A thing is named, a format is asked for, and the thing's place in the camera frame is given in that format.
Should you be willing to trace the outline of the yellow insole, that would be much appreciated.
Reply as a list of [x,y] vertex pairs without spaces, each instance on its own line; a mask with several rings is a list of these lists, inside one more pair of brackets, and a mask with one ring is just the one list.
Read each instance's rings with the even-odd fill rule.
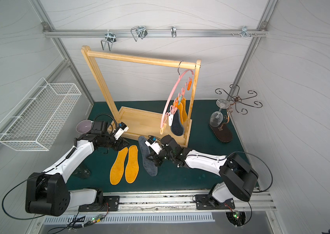
[[176,103],[176,107],[177,107],[177,110],[178,110],[178,112],[179,112],[179,116],[180,116],[180,122],[181,122],[181,124],[183,124],[184,123],[184,120],[183,120],[183,111],[184,111],[184,107],[183,107],[183,104],[182,104],[182,102],[177,102]]
[[182,98],[181,103],[183,105],[183,110],[182,110],[182,120],[183,122],[187,121],[188,115],[186,112],[186,98]]
[[131,145],[128,149],[128,162],[125,170],[125,178],[127,183],[132,184],[139,174],[138,148]]
[[125,160],[127,154],[128,154],[127,147],[125,147],[124,149],[118,152],[115,162],[113,163],[110,170],[109,180],[111,185],[117,185],[120,183],[125,170],[124,166],[125,166]]

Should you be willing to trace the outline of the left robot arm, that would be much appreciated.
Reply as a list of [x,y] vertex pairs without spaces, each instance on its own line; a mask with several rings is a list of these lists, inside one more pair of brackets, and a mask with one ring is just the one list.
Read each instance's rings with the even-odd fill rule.
[[115,151],[129,143],[122,135],[129,127],[121,122],[108,131],[108,123],[94,121],[91,129],[74,139],[73,146],[52,166],[41,173],[33,173],[27,180],[25,211],[29,214],[60,216],[67,209],[96,205],[104,206],[100,189],[69,190],[68,179],[82,162],[99,147]]

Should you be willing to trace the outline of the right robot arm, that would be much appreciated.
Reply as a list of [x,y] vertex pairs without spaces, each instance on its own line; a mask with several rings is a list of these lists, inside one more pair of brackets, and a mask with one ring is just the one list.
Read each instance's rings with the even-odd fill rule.
[[208,195],[195,195],[197,209],[234,209],[235,200],[249,202],[258,180],[258,173],[238,152],[228,156],[215,156],[183,148],[170,136],[160,142],[154,136],[144,141],[149,148],[146,158],[155,166],[164,160],[173,162],[179,168],[199,169],[221,177],[222,182],[212,186]]

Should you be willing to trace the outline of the wooden clothes rack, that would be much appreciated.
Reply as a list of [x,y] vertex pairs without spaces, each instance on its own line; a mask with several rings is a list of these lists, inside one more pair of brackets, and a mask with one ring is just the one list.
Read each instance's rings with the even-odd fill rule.
[[191,115],[195,100],[196,89],[198,85],[200,68],[202,64],[202,61],[200,59],[198,59],[196,62],[185,62],[185,61],[176,61],[176,60],[168,60],[168,59],[158,59],[158,58],[156,59],[156,58],[147,58],[147,57],[139,57],[139,56],[131,56],[131,55],[122,55],[122,54],[93,51],[87,45],[82,46],[81,52],[86,60],[87,65],[91,70],[92,75],[94,76],[97,82],[97,85],[99,86],[102,92],[102,95],[111,113],[113,114],[113,117],[116,120],[122,121],[129,126],[129,130],[123,133],[123,137],[132,140],[137,140],[139,136],[144,136],[144,135],[160,136],[161,135],[160,129],[163,126],[162,122],[164,121],[165,116],[164,114],[150,112],[141,109],[134,109],[125,106],[121,107],[118,110],[96,59],[103,58],[109,60],[140,63],[147,65],[182,68],[182,69],[186,69],[187,71],[188,70],[191,71],[194,74],[194,80],[192,82],[192,92],[191,92],[191,99],[188,109],[188,118],[187,121],[183,124],[183,127],[185,128],[184,134],[182,136],[176,136],[172,134],[171,131],[167,128],[164,131],[164,135],[170,134],[172,137],[174,137],[174,139],[179,145],[183,147],[188,146],[190,133],[191,133],[191,126],[192,126]]

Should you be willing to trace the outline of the white clothes peg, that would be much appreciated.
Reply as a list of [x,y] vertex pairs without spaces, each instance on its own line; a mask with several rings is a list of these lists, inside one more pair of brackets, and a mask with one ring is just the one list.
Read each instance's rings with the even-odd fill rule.
[[168,124],[169,124],[169,126],[172,126],[173,119],[174,119],[174,115],[173,114],[169,114],[168,115]]

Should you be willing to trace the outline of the purple bowl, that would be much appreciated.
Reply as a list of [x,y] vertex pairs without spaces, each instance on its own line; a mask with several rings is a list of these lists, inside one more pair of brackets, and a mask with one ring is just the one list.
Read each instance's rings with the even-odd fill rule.
[[77,124],[76,132],[79,134],[88,133],[92,129],[92,126],[93,126],[93,121],[83,120]]

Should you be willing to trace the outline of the clear plastic cup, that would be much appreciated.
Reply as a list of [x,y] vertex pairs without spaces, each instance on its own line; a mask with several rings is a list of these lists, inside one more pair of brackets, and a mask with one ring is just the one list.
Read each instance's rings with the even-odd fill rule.
[[81,164],[74,170],[72,175],[80,179],[87,179],[91,176],[91,171],[84,164]]

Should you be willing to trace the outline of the metal glass holder stand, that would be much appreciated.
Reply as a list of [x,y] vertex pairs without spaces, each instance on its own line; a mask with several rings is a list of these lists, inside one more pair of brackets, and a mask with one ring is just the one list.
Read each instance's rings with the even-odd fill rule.
[[[240,114],[240,115],[247,115],[248,114],[248,110],[246,108],[243,107],[240,110],[238,109],[239,104],[241,104],[243,106],[246,106],[246,107],[256,108],[256,109],[259,109],[259,108],[263,107],[263,104],[258,100],[255,100],[252,104],[248,104],[248,103],[245,102],[249,99],[257,97],[257,92],[256,91],[248,90],[247,93],[250,96],[243,98],[239,95],[240,87],[237,84],[231,84],[229,87],[232,90],[237,89],[236,93],[235,94],[229,94],[226,90],[224,90],[222,88],[217,88],[215,90],[215,93],[218,94],[218,95],[222,95],[223,93],[225,93],[227,95],[227,98],[225,98],[225,99],[227,101],[229,101],[229,104],[230,104],[229,108],[227,109],[229,117],[230,117],[230,121],[231,121],[231,114],[233,112],[236,112],[237,114]],[[225,109],[222,109],[221,112],[224,115],[226,115],[227,111]],[[232,134],[231,130],[228,128],[228,124],[229,123],[222,124],[220,127],[211,127],[209,125],[209,122],[208,122],[208,125],[209,125],[210,129],[212,130],[213,134],[222,143],[229,143],[233,140],[233,134]]]

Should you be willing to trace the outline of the wine glass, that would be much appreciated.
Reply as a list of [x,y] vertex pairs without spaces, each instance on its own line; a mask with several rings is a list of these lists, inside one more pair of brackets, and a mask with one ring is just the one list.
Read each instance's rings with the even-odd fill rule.
[[[227,101],[226,99],[218,99],[216,101],[216,105],[219,110],[215,111],[210,117],[209,125],[211,127],[220,127],[222,124],[227,124],[230,121],[230,117],[227,111],[230,106],[229,101]],[[222,109],[225,109],[227,111],[226,115],[221,112]]]

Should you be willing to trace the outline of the metal hook clip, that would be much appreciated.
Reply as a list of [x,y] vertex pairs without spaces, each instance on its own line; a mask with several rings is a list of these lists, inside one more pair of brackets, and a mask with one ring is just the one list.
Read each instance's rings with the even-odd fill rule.
[[237,37],[237,36],[239,36],[239,37],[241,37],[241,38],[251,38],[251,37],[255,37],[255,36],[257,36],[256,33],[250,33],[250,32],[248,31],[248,28],[247,28],[246,26],[243,26],[242,29],[241,29],[241,31],[240,31],[239,33],[232,33],[231,35],[232,35],[233,37]]
[[133,27],[130,29],[130,33],[136,42],[138,39],[144,39],[148,34],[145,26]]
[[104,35],[104,39],[101,40],[102,50],[104,51],[104,50],[108,49],[109,51],[111,51],[113,48],[113,45],[116,41],[117,41],[116,35],[108,31]]
[[176,38],[177,37],[177,29],[176,29],[176,27],[175,26],[171,26],[170,30],[171,30],[171,37],[172,38]]

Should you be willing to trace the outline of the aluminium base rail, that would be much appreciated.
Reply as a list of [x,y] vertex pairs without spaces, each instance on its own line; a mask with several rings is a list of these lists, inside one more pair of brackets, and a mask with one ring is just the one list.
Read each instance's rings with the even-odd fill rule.
[[[196,195],[208,195],[208,190],[172,190],[141,192],[110,192],[105,197],[119,196],[120,213],[139,212],[193,212],[197,211]],[[254,193],[249,202],[234,199],[238,211],[276,211],[276,205],[269,192]]]

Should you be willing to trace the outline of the aluminium top rail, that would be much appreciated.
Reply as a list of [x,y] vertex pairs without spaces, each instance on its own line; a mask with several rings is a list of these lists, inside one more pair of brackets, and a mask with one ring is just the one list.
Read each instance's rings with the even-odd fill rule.
[[[42,22],[43,34],[47,38],[104,38],[109,31],[116,35],[116,39],[133,38],[130,29],[106,29],[106,30],[56,30],[47,22]],[[167,29],[147,29],[145,38],[172,38],[171,27]],[[176,38],[229,38],[232,33],[239,33],[241,29],[177,29]],[[257,37],[266,37],[268,30],[264,26],[259,29],[248,29],[250,33],[256,33]]]

